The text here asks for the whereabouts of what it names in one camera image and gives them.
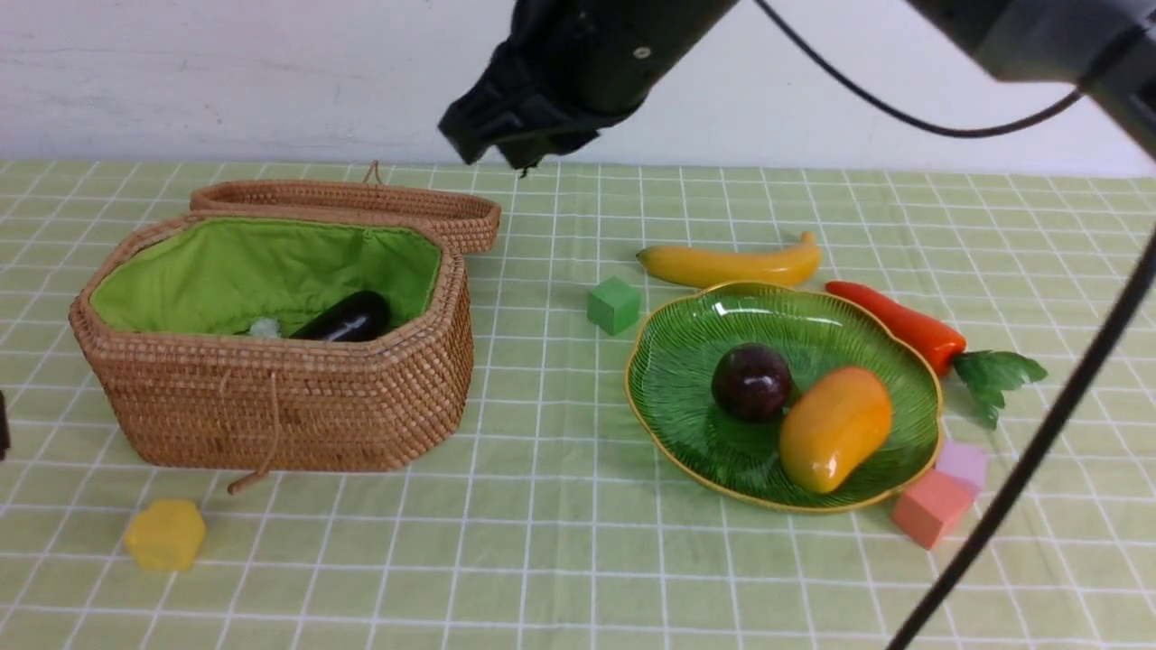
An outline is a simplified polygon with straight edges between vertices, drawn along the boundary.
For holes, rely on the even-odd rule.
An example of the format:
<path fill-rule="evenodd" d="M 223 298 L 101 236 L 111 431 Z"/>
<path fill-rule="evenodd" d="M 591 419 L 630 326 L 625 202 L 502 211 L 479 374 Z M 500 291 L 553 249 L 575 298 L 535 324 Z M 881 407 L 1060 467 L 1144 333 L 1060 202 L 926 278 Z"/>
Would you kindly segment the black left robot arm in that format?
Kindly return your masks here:
<path fill-rule="evenodd" d="M 9 420 L 7 396 L 0 392 L 0 461 L 7 460 L 12 449 L 12 420 Z"/>

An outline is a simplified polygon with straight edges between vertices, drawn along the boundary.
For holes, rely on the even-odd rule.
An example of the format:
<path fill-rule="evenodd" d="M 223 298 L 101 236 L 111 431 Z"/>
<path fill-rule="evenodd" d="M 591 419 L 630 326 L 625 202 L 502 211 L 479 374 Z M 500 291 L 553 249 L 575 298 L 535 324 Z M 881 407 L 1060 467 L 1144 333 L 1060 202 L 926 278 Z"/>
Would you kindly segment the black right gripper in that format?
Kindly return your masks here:
<path fill-rule="evenodd" d="M 731 1 L 517 1 L 505 40 L 438 127 L 474 164 L 517 170 L 579 152 L 639 110 Z"/>

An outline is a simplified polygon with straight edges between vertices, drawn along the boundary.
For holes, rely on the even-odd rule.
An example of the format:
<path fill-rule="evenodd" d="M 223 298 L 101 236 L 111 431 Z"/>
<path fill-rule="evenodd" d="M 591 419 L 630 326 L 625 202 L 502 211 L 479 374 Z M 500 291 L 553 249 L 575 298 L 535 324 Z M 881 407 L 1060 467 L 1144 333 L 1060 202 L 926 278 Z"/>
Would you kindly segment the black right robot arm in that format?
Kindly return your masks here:
<path fill-rule="evenodd" d="M 731 12 L 731 1 L 517 1 L 505 40 L 439 132 L 467 164 L 490 148 L 521 172 L 579 152 L 639 110 L 649 91 Z M 1091 98 L 1153 153 L 1151 1 L 916 1 L 975 65 L 1068 95 L 1016 121 L 950 128 L 907 115 L 827 62 L 769 3 L 759 9 L 820 69 L 892 119 L 956 139 L 1011 135 Z"/>

